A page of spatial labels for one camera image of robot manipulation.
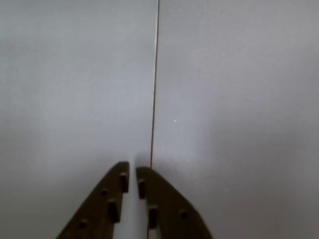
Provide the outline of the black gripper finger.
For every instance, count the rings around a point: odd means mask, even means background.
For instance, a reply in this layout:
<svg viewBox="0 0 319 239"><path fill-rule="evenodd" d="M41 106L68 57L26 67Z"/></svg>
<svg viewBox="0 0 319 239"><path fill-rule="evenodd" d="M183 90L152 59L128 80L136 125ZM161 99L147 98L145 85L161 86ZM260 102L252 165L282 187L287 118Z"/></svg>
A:
<svg viewBox="0 0 319 239"><path fill-rule="evenodd" d="M164 177L149 167L136 168L139 198L146 200L148 226L162 239L211 239L200 213Z"/></svg>
<svg viewBox="0 0 319 239"><path fill-rule="evenodd" d="M128 162L114 165L58 235L59 239L112 239L120 222L123 194L129 191Z"/></svg>

